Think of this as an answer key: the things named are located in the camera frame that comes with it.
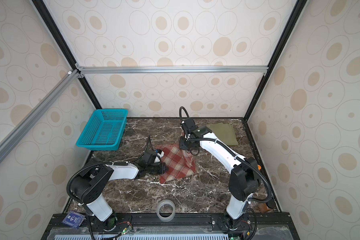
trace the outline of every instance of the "marble surface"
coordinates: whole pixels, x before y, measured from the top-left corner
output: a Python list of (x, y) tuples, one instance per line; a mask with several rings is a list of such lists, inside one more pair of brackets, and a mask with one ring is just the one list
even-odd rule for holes
[[(245, 157), (253, 156), (248, 138), (240, 119), (195, 119), (196, 124), (230, 123), (236, 134), (238, 146), (233, 150)], [(179, 119), (128, 119), (124, 135), (117, 151), (96, 151), (94, 156), (103, 161), (133, 161), (142, 154), (147, 134), (151, 134), (152, 145), (178, 143), (182, 135)], [(103, 196), (110, 207), (118, 213), (154, 213), (163, 199), (175, 203), (177, 213), (222, 213), (229, 203), (229, 173), (209, 152), (200, 149), (194, 156), (197, 173), (182, 179), (160, 184), (159, 176), (145, 176), (137, 180), (109, 181)], [(264, 198), (265, 188), (259, 187), (255, 197)], [(251, 207), (259, 212), (256, 203)], [(72, 201), (69, 210), (85, 212)]]

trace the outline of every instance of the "olive green cloth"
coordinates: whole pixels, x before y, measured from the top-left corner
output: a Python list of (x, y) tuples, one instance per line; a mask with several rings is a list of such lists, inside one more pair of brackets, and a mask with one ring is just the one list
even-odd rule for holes
[(226, 145), (239, 145), (236, 140), (235, 130), (231, 124), (219, 122), (216, 124), (207, 124), (206, 126)]

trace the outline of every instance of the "red plaid cloth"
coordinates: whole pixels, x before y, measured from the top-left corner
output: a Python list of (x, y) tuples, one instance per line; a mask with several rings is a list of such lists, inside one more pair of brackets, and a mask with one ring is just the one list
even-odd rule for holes
[(179, 144), (156, 146), (156, 148), (164, 152), (161, 160), (169, 168), (166, 173), (160, 176), (160, 183), (191, 176), (196, 172), (192, 154), (181, 150)]

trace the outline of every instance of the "teal plastic basket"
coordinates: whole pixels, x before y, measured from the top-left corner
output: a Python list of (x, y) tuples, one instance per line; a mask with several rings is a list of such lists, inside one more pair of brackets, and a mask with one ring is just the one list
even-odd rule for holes
[(127, 123), (127, 109), (98, 109), (76, 142), (93, 151), (117, 150)]

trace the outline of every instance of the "white ventilation grille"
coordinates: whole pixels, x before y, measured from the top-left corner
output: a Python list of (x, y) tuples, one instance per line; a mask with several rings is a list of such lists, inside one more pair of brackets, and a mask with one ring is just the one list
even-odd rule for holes
[[(97, 235), (96, 240), (113, 237), (115, 235)], [(56, 235), (54, 240), (91, 240), (87, 235)], [(199, 233), (199, 234), (135, 234), (124, 235), (117, 240), (228, 240), (227, 234)]]

